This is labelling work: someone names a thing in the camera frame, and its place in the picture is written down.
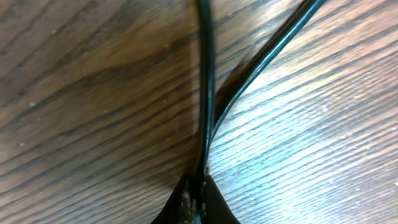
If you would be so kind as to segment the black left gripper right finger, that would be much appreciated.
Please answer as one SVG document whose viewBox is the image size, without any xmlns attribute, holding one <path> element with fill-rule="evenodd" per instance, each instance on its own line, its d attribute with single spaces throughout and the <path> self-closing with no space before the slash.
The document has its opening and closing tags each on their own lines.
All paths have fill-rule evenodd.
<svg viewBox="0 0 398 224">
<path fill-rule="evenodd" d="M 205 176 L 202 189 L 204 208 L 201 222 L 203 224 L 240 224 L 210 175 Z"/>
</svg>

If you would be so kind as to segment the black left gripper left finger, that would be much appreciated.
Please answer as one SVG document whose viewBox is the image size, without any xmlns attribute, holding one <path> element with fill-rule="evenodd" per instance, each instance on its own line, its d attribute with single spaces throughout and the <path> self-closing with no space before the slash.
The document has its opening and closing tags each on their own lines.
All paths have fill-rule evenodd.
<svg viewBox="0 0 398 224">
<path fill-rule="evenodd" d="M 190 178 L 183 175 L 160 213 L 151 224 L 190 223 L 192 218 Z"/>
</svg>

